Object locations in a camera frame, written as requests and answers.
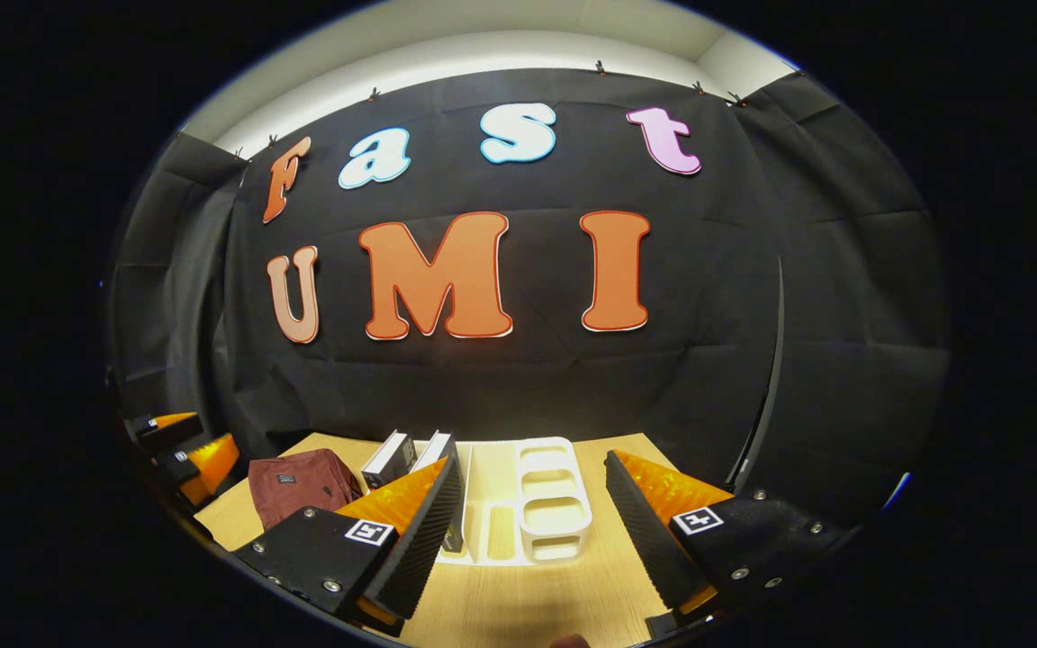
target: book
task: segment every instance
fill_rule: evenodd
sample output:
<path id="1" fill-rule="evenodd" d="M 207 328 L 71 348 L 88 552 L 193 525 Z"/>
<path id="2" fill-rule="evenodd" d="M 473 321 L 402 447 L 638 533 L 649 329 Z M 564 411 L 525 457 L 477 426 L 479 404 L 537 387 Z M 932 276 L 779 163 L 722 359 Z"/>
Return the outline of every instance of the book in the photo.
<path id="1" fill-rule="evenodd" d="M 435 463 L 437 460 L 443 459 L 444 456 L 446 456 L 447 460 L 453 461 L 453 467 L 450 469 L 455 474 L 460 474 L 458 448 L 455 446 L 454 435 L 449 432 L 436 430 L 429 443 L 420 452 L 419 459 L 415 461 L 415 467 L 411 469 L 411 472 L 414 473 L 421 468 L 429 467 L 429 464 Z M 446 537 L 443 538 L 443 548 L 453 554 L 461 552 L 461 542 L 464 542 L 464 538 L 461 538 L 461 505 L 464 505 L 466 496 L 467 484 L 464 483 L 458 488 L 458 504 L 453 510 L 453 516 L 450 517 L 450 526 L 447 529 Z"/>
<path id="2" fill-rule="evenodd" d="M 363 480 L 370 489 L 383 487 L 412 472 L 414 463 L 414 440 L 411 434 L 395 430 L 363 467 Z"/>

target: light blue letter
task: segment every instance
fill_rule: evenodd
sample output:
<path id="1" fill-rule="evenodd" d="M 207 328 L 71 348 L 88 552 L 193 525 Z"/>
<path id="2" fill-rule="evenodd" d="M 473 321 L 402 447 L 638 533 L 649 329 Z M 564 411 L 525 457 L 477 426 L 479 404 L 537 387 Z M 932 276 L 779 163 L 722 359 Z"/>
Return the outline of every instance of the light blue letter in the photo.
<path id="1" fill-rule="evenodd" d="M 555 111 L 546 104 L 507 104 L 491 108 L 479 122 L 488 139 L 482 140 L 482 156 L 495 164 L 505 161 L 536 161 L 555 148 Z"/>
<path id="2" fill-rule="evenodd" d="M 402 175 L 411 166 L 411 159 L 407 157 L 408 139 L 411 139 L 411 134 L 402 128 L 387 128 L 363 137 L 351 148 L 354 160 L 338 172 L 338 187 L 358 189 L 370 180 L 390 181 Z"/>

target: white wall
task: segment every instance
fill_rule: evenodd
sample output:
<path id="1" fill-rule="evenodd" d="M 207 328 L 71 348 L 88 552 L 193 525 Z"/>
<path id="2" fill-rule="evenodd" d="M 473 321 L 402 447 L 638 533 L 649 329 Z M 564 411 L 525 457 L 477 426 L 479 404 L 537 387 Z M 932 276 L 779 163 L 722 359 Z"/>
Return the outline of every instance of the white wall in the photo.
<path id="1" fill-rule="evenodd" d="M 762 57 L 770 57 L 765 50 L 760 48 L 758 51 Z M 754 51 L 746 49 L 732 49 L 728 53 L 735 60 L 754 58 L 756 55 Z M 248 159 L 267 147 L 269 136 L 287 135 L 340 108 L 364 102 L 375 86 L 380 92 L 389 92 L 436 79 L 500 69 L 593 71 L 596 60 L 601 60 L 604 68 L 610 72 L 660 79 L 676 85 L 691 86 L 699 81 L 705 91 L 727 97 L 725 87 L 717 85 L 709 72 L 716 68 L 708 69 L 685 58 L 609 37 L 534 30 L 465 33 L 408 45 L 339 66 L 254 111 L 226 133 L 215 137 L 215 144 L 230 152 L 237 151 L 241 146 L 243 151 L 240 154 Z M 775 58 L 775 65 L 781 65 L 782 68 L 778 77 L 789 72 L 778 58 Z M 747 69 L 761 72 L 769 65 L 748 62 L 745 66 Z M 756 87 L 774 79 L 767 79 Z"/>
<path id="2" fill-rule="evenodd" d="M 789 61 L 735 31 L 723 34 L 696 62 L 718 87 L 740 97 L 791 72 Z"/>

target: white ceiling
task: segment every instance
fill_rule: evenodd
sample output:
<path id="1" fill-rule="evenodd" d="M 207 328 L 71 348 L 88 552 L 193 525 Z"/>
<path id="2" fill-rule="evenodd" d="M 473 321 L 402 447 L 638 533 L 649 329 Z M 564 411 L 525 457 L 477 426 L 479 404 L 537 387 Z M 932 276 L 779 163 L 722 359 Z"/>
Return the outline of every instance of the white ceiling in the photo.
<path id="1" fill-rule="evenodd" d="M 196 112 L 187 132 L 215 140 L 310 79 L 374 54 L 437 37 L 546 30 L 610 37 L 699 60 L 727 32 L 658 0 L 387 0 L 323 26 L 265 58 Z"/>

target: pink letter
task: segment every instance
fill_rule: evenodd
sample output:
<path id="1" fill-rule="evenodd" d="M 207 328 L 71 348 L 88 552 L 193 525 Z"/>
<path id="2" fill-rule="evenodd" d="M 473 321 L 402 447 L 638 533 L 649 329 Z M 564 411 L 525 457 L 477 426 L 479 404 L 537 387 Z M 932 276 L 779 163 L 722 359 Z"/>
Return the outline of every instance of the pink letter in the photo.
<path id="1" fill-rule="evenodd" d="M 688 156 L 679 148 L 679 137 L 676 134 L 691 135 L 691 129 L 686 128 L 686 123 L 672 121 L 663 108 L 645 108 L 626 113 L 626 121 L 643 128 L 646 150 L 662 168 L 683 175 L 693 175 L 703 168 L 697 157 Z"/>

